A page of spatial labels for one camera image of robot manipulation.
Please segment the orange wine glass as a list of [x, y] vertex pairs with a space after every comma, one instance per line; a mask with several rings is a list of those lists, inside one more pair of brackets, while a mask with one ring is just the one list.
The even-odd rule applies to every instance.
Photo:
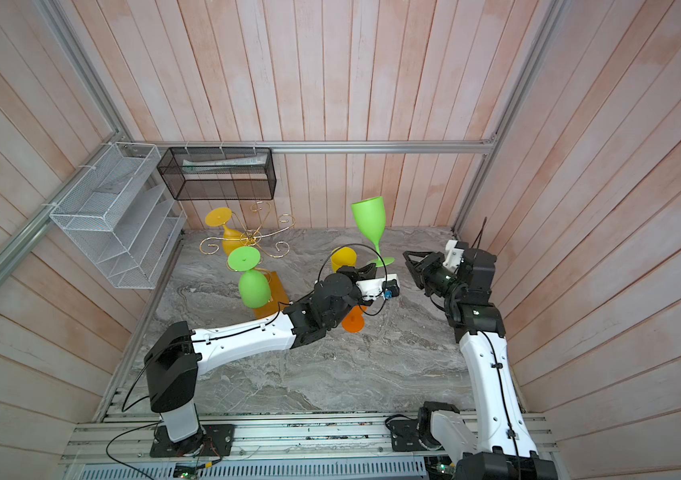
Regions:
[[349, 333], [359, 333], [365, 327], [366, 306], [355, 306], [342, 321], [342, 328]]

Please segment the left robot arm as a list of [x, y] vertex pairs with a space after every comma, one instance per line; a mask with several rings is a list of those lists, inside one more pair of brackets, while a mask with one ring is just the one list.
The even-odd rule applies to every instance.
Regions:
[[176, 322], [144, 356], [150, 409], [160, 415], [158, 437], [174, 447], [198, 449], [202, 426], [194, 404], [198, 378], [224, 364], [270, 351], [312, 344], [342, 324], [356, 307], [399, 295], [399, 278], [378, 267], [343, 267], [272, 316], [218, 329]]

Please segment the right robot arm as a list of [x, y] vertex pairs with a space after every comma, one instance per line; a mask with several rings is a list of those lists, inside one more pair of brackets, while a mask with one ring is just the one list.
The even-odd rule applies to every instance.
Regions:
[[445, 252], [407, 251], [406, 266], [427, 297], [442, 299], [472, 382], [477, 428], [453, 406], [427, 402], [419, 412], [420, 440], [442, 447], [457, 479], [555, 479], [542, 458], [518, 402], [502, 314], [491, 301], [496, 256], [465, 242]]

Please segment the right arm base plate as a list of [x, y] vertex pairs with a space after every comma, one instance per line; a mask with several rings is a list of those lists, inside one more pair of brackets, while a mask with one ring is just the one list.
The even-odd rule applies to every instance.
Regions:
[[441, 449], [424, 421], [395, 414], [385, 420], [385, 426], [390, 431], [394, 452]]

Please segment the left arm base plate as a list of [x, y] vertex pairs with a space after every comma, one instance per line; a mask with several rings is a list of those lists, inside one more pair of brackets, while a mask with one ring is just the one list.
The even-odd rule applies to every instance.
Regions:
[[226, 457], [232, 451], [234, 424], [202, 424], [196, 434], [172, 442], [168, 429], [161, 425], [154, 430], [150, 458]]

